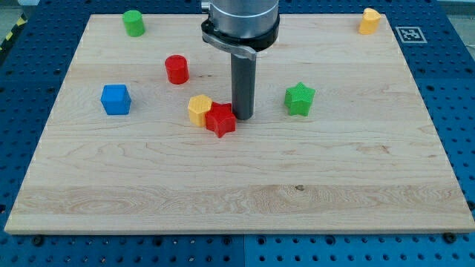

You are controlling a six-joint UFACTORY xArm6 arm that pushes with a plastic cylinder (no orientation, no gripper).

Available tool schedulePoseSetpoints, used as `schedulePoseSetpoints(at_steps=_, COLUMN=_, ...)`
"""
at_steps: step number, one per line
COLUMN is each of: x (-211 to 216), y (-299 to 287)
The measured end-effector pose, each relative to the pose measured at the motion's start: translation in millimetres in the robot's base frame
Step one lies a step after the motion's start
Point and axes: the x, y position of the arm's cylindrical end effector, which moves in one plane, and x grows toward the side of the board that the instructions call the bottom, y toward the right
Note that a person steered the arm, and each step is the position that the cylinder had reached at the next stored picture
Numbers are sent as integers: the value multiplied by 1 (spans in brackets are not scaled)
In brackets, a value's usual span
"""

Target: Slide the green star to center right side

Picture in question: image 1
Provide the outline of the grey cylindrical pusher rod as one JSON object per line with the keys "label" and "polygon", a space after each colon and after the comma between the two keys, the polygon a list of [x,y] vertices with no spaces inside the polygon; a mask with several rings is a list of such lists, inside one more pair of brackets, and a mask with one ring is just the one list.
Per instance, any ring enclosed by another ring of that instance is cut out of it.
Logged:
{"label": "grey cylindrical pusher rod", "polygon": [[254,113],[256,61],[231,55],[232,112],[239,120]]}

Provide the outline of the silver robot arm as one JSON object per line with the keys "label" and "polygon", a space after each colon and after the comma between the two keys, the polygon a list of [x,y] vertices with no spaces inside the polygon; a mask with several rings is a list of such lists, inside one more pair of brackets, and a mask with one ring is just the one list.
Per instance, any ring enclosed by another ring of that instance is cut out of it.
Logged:
{"label": "silver robot arm", "polygon": [[201,9],[205,43],[231,56],[232,112],[239,120],[254,114],[257,55],[278,38],[278,0],[207,0]]}

